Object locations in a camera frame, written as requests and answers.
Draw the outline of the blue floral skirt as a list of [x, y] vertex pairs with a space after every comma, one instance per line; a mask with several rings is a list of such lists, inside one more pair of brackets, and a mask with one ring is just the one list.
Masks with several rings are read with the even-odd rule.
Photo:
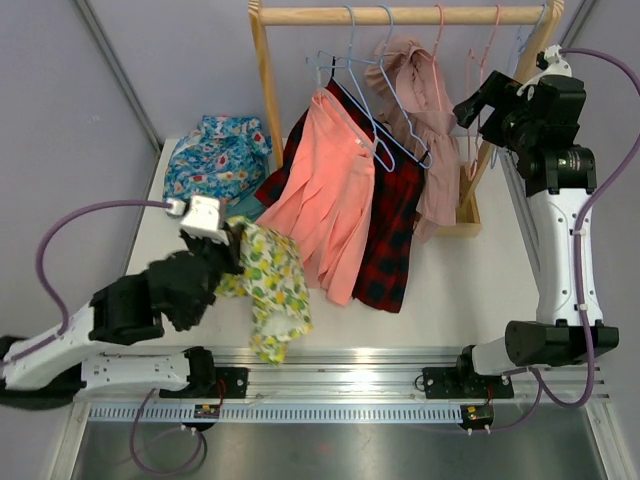
[[171, 153], [163, 199], [201, 195], [235, 205], [266, 179], [271, 153], [259, 118], [204, 115]]

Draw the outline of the lemon print skirt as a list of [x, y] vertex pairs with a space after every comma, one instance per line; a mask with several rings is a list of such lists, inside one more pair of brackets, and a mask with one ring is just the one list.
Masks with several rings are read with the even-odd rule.
[[291, 341], [311, 332], [309, 289], [296, 243], [243, 216], [229, 219], [241, 229], [241, 274], [226, 274], [216, 289], [222, 297], [247, 297], [253, 324], [249, 348], [271, 365], [284, 362]]

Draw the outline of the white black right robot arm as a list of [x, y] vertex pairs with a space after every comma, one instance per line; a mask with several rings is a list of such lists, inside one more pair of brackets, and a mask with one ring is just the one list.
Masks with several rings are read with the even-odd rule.
[[465, 349], [453, 374], [463, 395], [476, 396], [489, 376], [518, 369], [593, 368], [619, 344], [595, 293], [588, 204], [597, 187], [595, 157], [575, 142], [585, 101], [583, 82], [570, 76], [546, 74], [525, 85], [494, 71], [454, 109], [458, 125], [468, 127], [491, 107], [482, 139], [517, 157], [539, 295], [535, 320], [511, 321], [501, 338]]

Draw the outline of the light blue wire hanger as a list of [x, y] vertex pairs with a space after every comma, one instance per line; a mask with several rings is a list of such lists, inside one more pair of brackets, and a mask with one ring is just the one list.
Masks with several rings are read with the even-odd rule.
[[539, 26], [542, 23], [543, 17], [546, 14], [547, 6], [545, 3], [542, 4], [542, 13], [539, 16], [536, 23], [531, 27], [527, 36], [524, 36], [523, 26], [520, 26], [516, 32], [514, 37], [514, 43], [512, 45], [511, 53], [509, 55], [508, 63], [507, 63], [507, 73], [514, 78], [517, 67], [520, 63], [520, 59], [524, 54], [526, 47], [529, 45], [532, 36], [536, 33]]

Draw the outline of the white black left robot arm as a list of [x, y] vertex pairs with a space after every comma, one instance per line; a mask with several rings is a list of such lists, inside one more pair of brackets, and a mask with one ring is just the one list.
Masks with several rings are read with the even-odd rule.
[[212, 353], [202, 346], [178, 354], [134, 354], [131, 347], [197, 326], [226, 274], [241, 274], [242, 225], [227, 239], [180, 234], [186, 249], [156, 260], [96, 292], [70, 317], [33, 338], [1, 339], [1, 403], [21, 410], [64, 407], [97, 393], [156, 389], [163, 398], [205, 397], [216, 391]]

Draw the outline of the pink wire hanger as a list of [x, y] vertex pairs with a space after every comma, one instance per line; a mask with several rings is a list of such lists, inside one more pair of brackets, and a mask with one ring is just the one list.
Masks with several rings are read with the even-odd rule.
[[[493, 28], [486, 43], [481, 56], [478, 56], [473, 48], [470, 48], [467, 53], [466, 59], [466, 94], [470, 96], [472, 94], [472, 70], [477, 68], [477, 85], [481, 86], [485, 80], [485, 67], [488, 62], [489, 54], [496, 36], [497, 28], [500, 25], [502, 7], [500, 5], [495, 6], [495, 21]], [[476, 136], [471, 139], [471, 134], [467, 136], [467, 161], [465, 165], [466, 178], [471, 181], [474, 180], [477, 174], [478, 161], [479, 161], [479, 149], [480, 138]]]

